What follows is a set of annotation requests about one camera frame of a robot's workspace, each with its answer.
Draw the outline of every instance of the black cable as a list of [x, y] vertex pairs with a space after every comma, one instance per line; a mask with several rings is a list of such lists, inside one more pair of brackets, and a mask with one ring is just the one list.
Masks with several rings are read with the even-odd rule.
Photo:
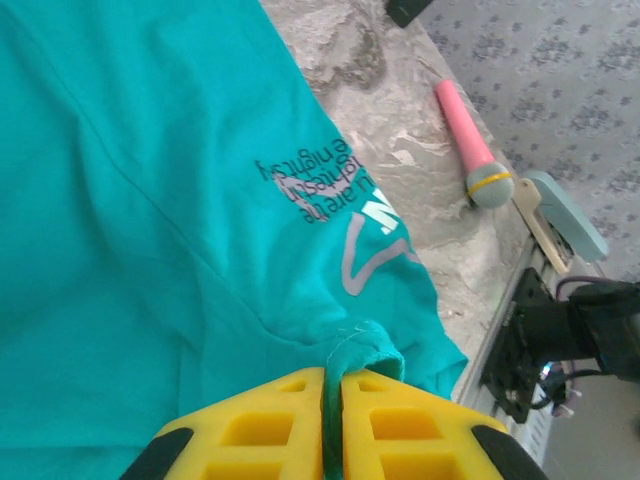
[[549, 381], [546, 383], [543, 381], [540, 383], [540, 386], [545, 391], [545, 398], [543, 398], [542, 400], [538, 400], [537, 402], [534, 402], [534, 403], [520, 402], [520, 404], [529, 407], [529, 409], [531, 410], [541, 410], [554, 401], [555, 393], [557, 393], [557, 391], [560, 388], [562, 388], [562, 386], [569, 380], [573, 380], [581, 377], [594, 377], [594, 376], [602, 376], [602, 375], [608, 375], [608, 374], [601, 372], [600, 370], [593, 370], [589, 368], [584, 370], [577, 370], [575, 372], [565, 373], [564, 375], [559, 375], [557, 377], [554, 377], [553, 381]]
[[560, 300], [560, 293], [562, 288], [569, 283], [613, 283], [615, 280], [611, 280], [606, 277], [595, 277], [591, 275], [576, 275], [573, 277], [565, 277], [561, 279], [556, 285], [556, 300]]

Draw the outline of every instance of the light blue object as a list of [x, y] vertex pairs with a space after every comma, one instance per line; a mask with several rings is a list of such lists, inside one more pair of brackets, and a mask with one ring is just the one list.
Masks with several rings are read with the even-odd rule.
[[542, 196], [540, 212], [575, 253], [587, 262], [601, 260], [609, 254], [607, 241], [551, 175], [529, 170], [522, 176], [533, 181]]
[[405, 225], [257, 0], [0, 0], [0, 472], [114, 479], [301, 368], [449, 396]]

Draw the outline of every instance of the toy microphone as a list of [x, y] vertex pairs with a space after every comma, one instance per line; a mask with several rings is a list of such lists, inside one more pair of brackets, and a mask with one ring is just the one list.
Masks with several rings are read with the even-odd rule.
[[484, 208], [498, 208], [504, 205], [512, 197], [515, 188], [511, 172], [496, 162], [454, 83], [451, 80], [438, 83], [436, 96], [456, 139], [467, 171], [469, 196]]

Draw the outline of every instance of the yellow ring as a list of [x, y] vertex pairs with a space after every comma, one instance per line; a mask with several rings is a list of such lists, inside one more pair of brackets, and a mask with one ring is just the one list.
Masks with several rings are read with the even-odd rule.
[[511, 178], [511, 177], [513, 177], [513, 175], [511, 175], [510, 172], [496, 173], [495, 175], [491, 175], [491, 176], [485, 178], [484, 180], [479, 181], [473, 187], [471, 187], [469, 189], [469, 196], [472, 196], [474, 193], [476, 193], [482, 187], [485, 187], [485, 186], [489, 185], [490, 183], [497, 182], [498, 180], [502, 180], [503, 178]]

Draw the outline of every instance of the marble countertop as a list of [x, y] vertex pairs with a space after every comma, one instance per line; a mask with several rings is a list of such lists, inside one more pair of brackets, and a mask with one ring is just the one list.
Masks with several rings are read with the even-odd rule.
[[[528, 230], [512, 204], [486, 211], [466, 196], [462, 164], [433, 95], [440, 78], [454, 79], [445, 60], [417, 21], [398, 28], [382, 0], [262, 4], [327, 113], [406, 222], [438, 290], [442, 322], [473, 360]], [[498, 161], [509, 166], [465, 101]]]

